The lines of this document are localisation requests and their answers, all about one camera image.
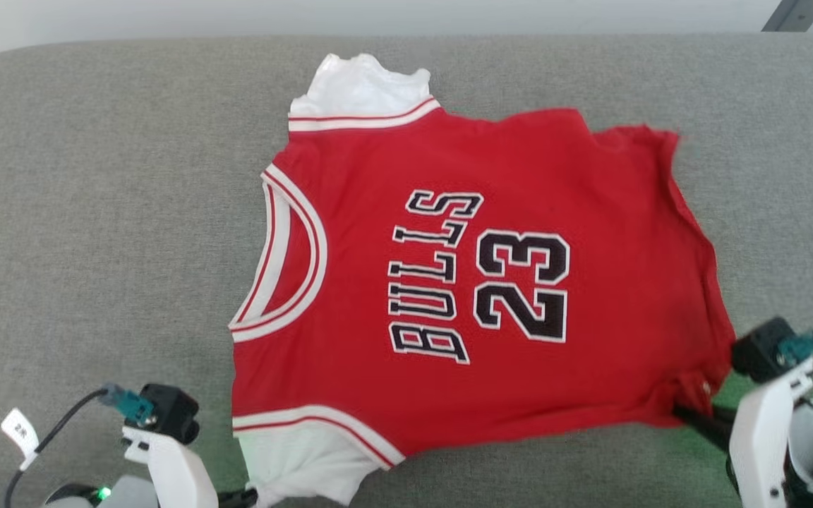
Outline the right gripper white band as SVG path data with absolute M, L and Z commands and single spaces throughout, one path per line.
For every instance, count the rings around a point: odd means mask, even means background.
M 675 405 L 673 415 L 713 446 L 728 452 L 743 507 L 786 507 L 788 435 L 795 402 L 813 388 L 813 358 L 751 390 L 735 407 L 712 413 Z

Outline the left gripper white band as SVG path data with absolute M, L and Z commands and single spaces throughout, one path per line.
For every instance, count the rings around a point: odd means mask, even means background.
M 203 460 L 175 438 L 124 425 L 131 444 L 124 457 L 145 465 L 149 477 L 143 507 L 251 508 L 258 502 L 253 488 L 217 492 Z

